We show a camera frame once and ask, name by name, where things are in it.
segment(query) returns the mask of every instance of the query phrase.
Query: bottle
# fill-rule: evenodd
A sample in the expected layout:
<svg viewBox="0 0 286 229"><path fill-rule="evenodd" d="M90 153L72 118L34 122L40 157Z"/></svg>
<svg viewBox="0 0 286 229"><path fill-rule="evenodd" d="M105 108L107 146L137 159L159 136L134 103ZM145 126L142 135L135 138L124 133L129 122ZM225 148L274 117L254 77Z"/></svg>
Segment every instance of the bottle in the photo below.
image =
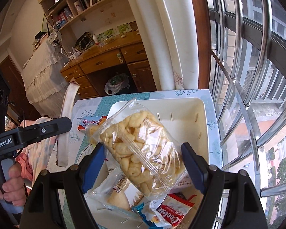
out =
<svg viewBox="0 0 286 229"><path fill-rule="evenodd" d="M94 40L94 43L98 46L99 42L98 42L98 38L95 34L93 34L93 40Z"/></svg>

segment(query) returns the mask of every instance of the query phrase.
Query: table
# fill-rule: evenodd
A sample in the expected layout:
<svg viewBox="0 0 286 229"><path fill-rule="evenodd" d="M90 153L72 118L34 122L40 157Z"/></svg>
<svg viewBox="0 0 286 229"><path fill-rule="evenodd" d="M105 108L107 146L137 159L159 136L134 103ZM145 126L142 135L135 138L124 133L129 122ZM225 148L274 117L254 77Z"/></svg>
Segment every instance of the table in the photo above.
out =
<svg viewBox="0 0 286 229"><path fill-rule="evenodd" d="M126 95L113 95L106 97L97 97L85 100L79 100L75 103L72 111L72 128L69 135L69 166L74 163L79 163L82 159L81 154L87 148L88 141L86 135L77 130L77 126L84 116L101 116L108 115L111 106L119 101L128 101L132 98L138 100L148 99L164 99L164 98L176 98L176 97L197 97L200 98L206 109L206 119L208 124L208 138L209 138L209 164L215 164L222 168L222 153L220 148L220 136L217 125L217 118L215 115L213 100L208 89L205 90L174 90L174 91L157 91L157 92L145 92L137 94ZM56 166L56 148L50 157L48 170L50 172L62 171L67 168ZM72 226L70 213L67 203L61 199L61 207L68 228L74 228Z"/></svg>

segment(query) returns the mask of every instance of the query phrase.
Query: snack bag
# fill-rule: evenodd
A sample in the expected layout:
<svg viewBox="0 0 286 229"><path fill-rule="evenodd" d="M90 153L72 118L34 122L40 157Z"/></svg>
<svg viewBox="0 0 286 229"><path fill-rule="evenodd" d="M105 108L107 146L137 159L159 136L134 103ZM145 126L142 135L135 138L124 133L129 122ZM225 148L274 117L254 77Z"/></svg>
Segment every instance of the snack bag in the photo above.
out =
<svg viewBox="0 0 286 229"><path fill-rule="evenodd" d="M104 206L122 215L136 217L131 207L137 205L143 194L127 179L123 172L115 168L99 187L89 195Z"/></svg>
<svg viewBox="0 0 286 229"><path fill-rule="evenodd" d="M150 229L176 228L194 206L181 193L169 194L164 200L141 202L132 208Z"/></svg>
<svg viewBox="0 0 286 229"><path fill-rule="evenodd" d="M93 137L150 200L166 195L187 174L180 144L136 99L107 119Z"/></svg>
<svg viewBox="0 0 286 229"><path fill-rule="evenodd" d="M77 129L86 133L90 144L97 144L98 142L93 139L92 135L104 123L107 116L87 116L84 117L79 123Z"/></svg>

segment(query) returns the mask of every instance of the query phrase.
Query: white wall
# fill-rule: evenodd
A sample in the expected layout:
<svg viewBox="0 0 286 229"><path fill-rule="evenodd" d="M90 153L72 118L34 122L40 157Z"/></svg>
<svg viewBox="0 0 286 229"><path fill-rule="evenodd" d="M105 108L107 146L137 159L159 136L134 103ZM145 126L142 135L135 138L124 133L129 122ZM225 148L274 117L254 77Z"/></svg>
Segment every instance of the white wall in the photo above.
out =
<svg viewBox="0 0 286 229"><path fill-rule="evenodd" d="M37 0L26 0L11 31L9 52L12 60L22 67L33 54L35 35L41 30L43 10Z"/></svg>
<svg viewBox="0 0 286 229"><path fill-rule="evenodd" d="M135 18L128 0L117 0L87 14L84 22L79 20L71 25L71 28L78 39L84 32L100 34L113 27L133 21Z"/></svg>

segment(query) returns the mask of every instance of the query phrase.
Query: white plastic basket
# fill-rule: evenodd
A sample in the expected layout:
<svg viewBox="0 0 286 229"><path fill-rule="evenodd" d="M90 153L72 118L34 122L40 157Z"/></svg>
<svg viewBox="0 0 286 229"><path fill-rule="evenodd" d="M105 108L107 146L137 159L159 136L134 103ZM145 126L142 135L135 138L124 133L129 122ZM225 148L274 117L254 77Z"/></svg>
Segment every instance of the white plastic basket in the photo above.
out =
<svg viewBox="0 0 286 229"><path fill-rule="evenodd" d="M120 110L127 101L117 102L112 105L107 118ZM206 121L206 111L204 103L199 98L171 98L140 100L138 103L147 107L161 123L167 128L169 133L180 143L188 142L194 151L204 157L209 162L208 128ZM104 163L94 188L99 186L108 175L107 166ZM183 193L190 196L193 187L185 188ZM202 194L197 196L197 201L201 200ZM148 228L141 219L135 220L116 215L104 206L90 198L86 198L87 204L95 221L108 229L125 228ZM194 217L199 203L187 214Z"/></svg>

